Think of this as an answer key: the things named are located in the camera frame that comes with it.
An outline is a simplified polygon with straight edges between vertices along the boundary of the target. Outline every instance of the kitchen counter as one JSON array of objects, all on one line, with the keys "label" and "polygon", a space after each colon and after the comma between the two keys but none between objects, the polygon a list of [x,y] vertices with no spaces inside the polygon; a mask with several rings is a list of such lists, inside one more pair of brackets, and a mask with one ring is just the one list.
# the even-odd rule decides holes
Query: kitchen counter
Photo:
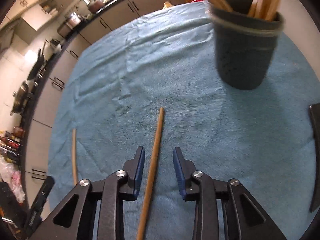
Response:
[{"label": "kitchen counter", "polygon": [[[28,141],[28,133],[29,133],[29,129],[30,129],[30,125],[31,125],[31,121],[33,119],[33,115],[34,115],[34,111],[37,105],[37,102],[39,100],[39,97],[43,91],[44,85],[46,83],[46,80],[49,78],[49,75],[51,73],[51,71],[53,70],[53,68],[55,67],[55,64],[57,63],[57,61],[59,60],[59,58],[61,57],[62,53],[66,50],[66,48],[68,47],[68,45],[71,43],[71,41],[78,35],[78,33],[84,29],[87,25],[89,25],[94,19],[96,19],[97,17],[99,17],[102,13],[106,12],[108,9],[110,9],[111,7],[115,6],[116,4],[120,3],[123,0],[113,0],[111,2],[109,2],[106,6],[104,6],[104,8],[100,9],[97,14],[91,19],[91,20],[84,20],[82,23],[80,23],[67,37],[66,37],[66,42],[64,43],[64,45],[62,46],[62,51],[58,54],[53,55],[47,62],[46,64],[46,71],[44,73],[44,76],[42,78],[42,80],[39,82],[39,86],[33,96],[33,98],[31,98],[28,102],[28,105],[26,107],[26,111],[23,113],[22,115],[22,119],[21,119],[21,126],[23,127],[23,129],[25,130],[25,136],[22,140],[22,146],[21,146],[21,174],[22,174],[22,186],[23,186],[23,190],[26,192],[26,182],[25,182],[25,159],[26,159],[26,148],[27,148],[27,141]],[[301,0],[301,2],[303,4],[307,3],[308,6],[305,6],[306,9],[308,10],[308,12],[310,13],[310,15],[313,17],[313,20],[316,22],[317,21],[317,15],[318,15],[318,11],[317,8],[315,6],[310,6],[310,4],[312,4],[311,0],[308,0],[308,2],[306,2],[306,0]],[[26,195],[26,200],[25,200],[25,205],[24,208],[26,210],[28,210],[28,200],[27,200],[27,195]]]}]

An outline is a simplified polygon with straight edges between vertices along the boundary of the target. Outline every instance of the black metal bracket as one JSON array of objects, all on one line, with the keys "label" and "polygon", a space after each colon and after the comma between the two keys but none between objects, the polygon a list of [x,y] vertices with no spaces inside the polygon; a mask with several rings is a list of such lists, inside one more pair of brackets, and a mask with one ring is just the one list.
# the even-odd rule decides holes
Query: black metal bracket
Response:
[{"label": "black metal bracket", "polygon": [[140,192],[145,153],[138,147],[135,158],[106,179],[82,179],[57,205],[30,240],[92,239],[97,201],[101,199],[98,240],[124,240],[123,201],[135,201]]},{"label": "black metal bracket", "polygon": [[196,201],[193,240],[219,240],[217,199],[221,199],[225,240],[286,240],[281,230],[237,179],[212,179],[173,150],[179,191],[185,201]]}]

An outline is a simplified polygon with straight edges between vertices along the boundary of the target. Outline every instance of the stainless steel pot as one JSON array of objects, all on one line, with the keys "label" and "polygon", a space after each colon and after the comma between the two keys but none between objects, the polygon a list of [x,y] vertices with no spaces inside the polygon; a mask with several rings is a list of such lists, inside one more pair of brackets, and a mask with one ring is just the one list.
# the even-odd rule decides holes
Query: stainless steel pot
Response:
[{"label": "stainless steel pot", "polygon": [[80,23],[83,18],[80,15],[77,15],[75,12],[69,15],[69,18],[66,19],[57,29],[57,32],[63,37],[66,36]]},{"label": "stainless steel pot", "polygon": [[26,100],[28,99],[28,93],[29,87],[26,84],[26,81],[23,81],[18,92],[13,93],[14,102],[12,110],[10,112],[10,116],[12,116],[13,113],[21,114],[21,112],[23,112],[23,109],[26,106]]}]

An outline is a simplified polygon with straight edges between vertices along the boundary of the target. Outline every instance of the black countertop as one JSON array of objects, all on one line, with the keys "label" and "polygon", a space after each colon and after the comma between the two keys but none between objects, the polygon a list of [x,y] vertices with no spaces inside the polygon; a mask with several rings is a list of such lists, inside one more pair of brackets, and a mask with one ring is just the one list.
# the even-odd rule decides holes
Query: black countertop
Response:
[{"label": "black countertop", "polygon": [[[43,78],[39,82],[39,86],[36,89],[36,92],[33,96],[28,101],[26,111],[22,115],[21,119],[21,126],[25,130],[25,136],[21,142],[21,165],[20,165],[20,170],[21,170],[21,180],[22,180],[22,187],[24,192],[26,192],[26,181],[25,181],[25,159],[26,159],[26,147],[27,147],[27,142],[28,142],[28,133],[31,125],[31,121],[33,118],[33,114],[37,105],[37,102],[39,100],[39,97],[42,93],[42,90],[44,88],[44,85],[49,78],[49,75],[54,68],[55,64],[61,57],[62,53],[66,50],[68,45],[71,43],[71,41],[78,35],[78,33],[85,28],[88,24],[90,24],[91,21],[99,17],[102,13],[110,9],[112,6],[120,3],[123,0],[113,0],[109,2],[106,6],[104,6],[102,9],[100,9],[97,14],[94,15],[94,17],[90,20],[84,20],[81,22],[69,35],[66,37],[66,42],[62,46],[62,51],[58,54],[53,55],[47,62],[45,68],[46,71],[44,73]],[[303,4],[303,6],[306,8],[310,16],[312,17],[313,21],[315,22],[318,30],[320,31],[320,0],[300,0],[300,2]],[[24,202],[24,209],[27,211],[28,208],[28,199],[26,199]],[[310,239],[319,239],[320,238],[320,230],[318,229],[320,225],[320,210],[318,211],[317,215],[315,216],[314,220],[312,221],[311,225],[309,228],[306,230],[305,234],[300,238],[300,240],[310,240]]]}]

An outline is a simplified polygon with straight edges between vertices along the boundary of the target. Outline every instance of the light blue cloth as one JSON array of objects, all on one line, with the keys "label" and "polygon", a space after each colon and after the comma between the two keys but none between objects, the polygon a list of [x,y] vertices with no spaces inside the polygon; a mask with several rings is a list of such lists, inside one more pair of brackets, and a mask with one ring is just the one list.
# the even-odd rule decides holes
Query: light blue cloth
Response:
[{"label": "light blue cloth", "polygon": [[239,179],[288,239],[301,237],[315,215],[308,210],[316,173],[308,106],[320,102],[320,83],[282,34],[262,85],[242,91],[225,84],[214,66],[214,30],[205,10],[199,2],[157,11],[83,52],[52,130],[49,174],[56,184],[51,208],[73,187],[73,128],[79,178],[104,179],[143,146],[140,196],[124,205],[125,237],[135,239],[163,106],[147,240],[192,238],[195,203],[179,195],[172,162],[176,146],[212,178]]}]

